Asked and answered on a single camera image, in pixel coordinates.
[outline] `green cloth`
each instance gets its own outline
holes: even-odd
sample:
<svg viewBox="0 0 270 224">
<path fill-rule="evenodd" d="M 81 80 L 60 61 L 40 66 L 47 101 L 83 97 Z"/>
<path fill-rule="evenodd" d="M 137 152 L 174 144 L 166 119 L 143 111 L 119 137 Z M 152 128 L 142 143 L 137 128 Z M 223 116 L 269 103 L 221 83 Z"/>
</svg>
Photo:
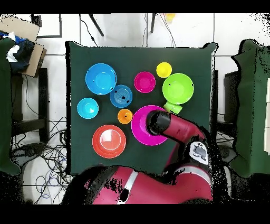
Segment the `green cloth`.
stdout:
<svg viewBox="0 0 270 224">
<path fill-rule="evenodd" d="M 8 51 L 15 45 L 9 38 L 0 40 L 0 171 L 10 175 L 18 175 L 21 170 L 9 159 L 11 150 L 11 69 L 6 58 Z"/>
<path fill-rule="evenodd" d="M 176 144 L 168 139 L 157 146 L 143 145 L 133 136 L 131 123 L 119 123 L 117 114 L 120 108 L 112 105 L 109 94 L 95 95 L 86 86 L 85 74 L 96 63 L 110 65 L 117 74 L 117 85 L 126 85 L 131 89 L 133 100 L 127 109 L 133 113 L 146 105 L 163 107 L 166 103 L 162 94 L 164 79 L 156 75 L 156 67 L 161 62 L 170 63 L 172 73 L 181 72 L 190 76 L 195 87 L 193 97 L 182 105 L 179 115 L 209 130 L 211 54 L 216 48 L 215 43 L 210 43 L 205 48 L 87 48 L 73 42 L 69 42 L 69 46 L 72 174 L 81 173 L 98 164 L 122 165 L 137 171 L 161 174 Z M 149 71 L 156 78 L 156 87 L 148 94 L 138 92 L 133 85 L 135 76 L 141 71 Z M 83 119 L 77 112 L 78 102 L 85 97 L 93 98 L 99 104 L 99 113 L 93 119 Z M 94 132 L 105 124 L 118 126 L 127 138 L 125 150 L 116 158 L 102 158 L 92 147 Z"/>
<path fill-rule="evenodd" d="M 246 40 L 233 57 L 241 70 L 238 86 L 238 156 L 230 163 L 244 178 L 253 173 L 270 174 L 270 156 L 264 152 L 267 78 L 270 78 L 270 50 Z"/>
</svg>

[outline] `small orange bowl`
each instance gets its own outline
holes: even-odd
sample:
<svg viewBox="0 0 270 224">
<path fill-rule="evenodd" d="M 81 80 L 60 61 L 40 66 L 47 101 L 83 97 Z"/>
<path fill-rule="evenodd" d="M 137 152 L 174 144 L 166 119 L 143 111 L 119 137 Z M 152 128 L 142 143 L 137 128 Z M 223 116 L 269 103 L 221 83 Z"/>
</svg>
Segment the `small orange bowl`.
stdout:
<svg viewBox="0 0 270 224">
<path fill-rule="evenodd" d="M 132 118 L 133 118 L 133 114 L 130 110 L 128 109 L 121 109 L 118 112 L 117 115 L 118 121 L 124 125 L 128 124 L 131 122 Z"/>
</svg>

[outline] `yellow bowl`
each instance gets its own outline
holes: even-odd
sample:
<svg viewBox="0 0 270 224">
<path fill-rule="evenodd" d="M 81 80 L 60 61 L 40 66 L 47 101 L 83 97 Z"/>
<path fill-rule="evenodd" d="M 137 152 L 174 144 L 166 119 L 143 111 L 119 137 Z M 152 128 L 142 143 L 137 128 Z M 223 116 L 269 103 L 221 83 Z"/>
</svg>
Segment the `yellow bowl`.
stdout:
<svg viewBox="0 0 270 224">
<path fill-rule="evenodd" d="M 118 112 L 117 115 L 118 121 L 124 125 L 128 124 L 131 122 L 132 118 L 133 118 L 133 114 L 130 110 L 128 109 L 121 109 Z"/>
<path fill-rule="evenodd" d="M 162 62 L 157 66 L 157 74 L 161 78 L 166 78 L 171 74 L 171 65 L 167 62 Z"/>
</svg>

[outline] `pink bowl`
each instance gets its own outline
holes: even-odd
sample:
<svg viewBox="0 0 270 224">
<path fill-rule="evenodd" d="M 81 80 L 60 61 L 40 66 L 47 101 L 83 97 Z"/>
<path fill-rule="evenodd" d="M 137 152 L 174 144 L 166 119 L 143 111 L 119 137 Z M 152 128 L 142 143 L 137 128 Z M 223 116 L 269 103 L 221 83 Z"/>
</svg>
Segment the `pink bowl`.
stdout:
<svg viewBox="0 0 270 224">
<path fill-rule="evenodd" d="M 146 116 L 152 110 L 164 110 L 162 107 L 155 105 L 147 105 L 140 108 L 131 121 L 131 130 L 134 137 L 145 145 L 159 145 L 163 143 L 167 138 L 163 136 L 150 135 L 146 130 Z"/>
<path fill-rule="evenodd" d="M 143 94 L 151 92 L 154 89 L 155 85 L 155 77 L 147 71 L 140 72 L 136 75 L 134 79 L 135 88 Z"/>
</svg>

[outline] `blue bowl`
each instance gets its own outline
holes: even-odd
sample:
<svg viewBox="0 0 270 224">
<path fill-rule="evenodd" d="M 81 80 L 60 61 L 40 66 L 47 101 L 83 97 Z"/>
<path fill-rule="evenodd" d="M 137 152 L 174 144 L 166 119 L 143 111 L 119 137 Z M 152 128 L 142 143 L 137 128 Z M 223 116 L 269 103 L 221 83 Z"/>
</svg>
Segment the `blue bowl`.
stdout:
<svg viewBox="0 0 270 224">
<path fill-rule="evenodd" d="M 132 102 L 132 92 L 129 87 L 117 85 L 110 93 L 112 104 L 118 108 L 124 108 Z"/>
<path fill-rule="evenodd" d="M 94 64 L 88 69 L 85 82 L 91 92 L 97 95 L 108 94 L 116 85 L 116 72 L 107 64 Z"/>
<path fill-rule="evenodd" d="M 77 105 L 77 111 L 82 118 L 92 119 L 98 114 L 99 105 L 92 98 L 83 98 Z"/>
</svg>

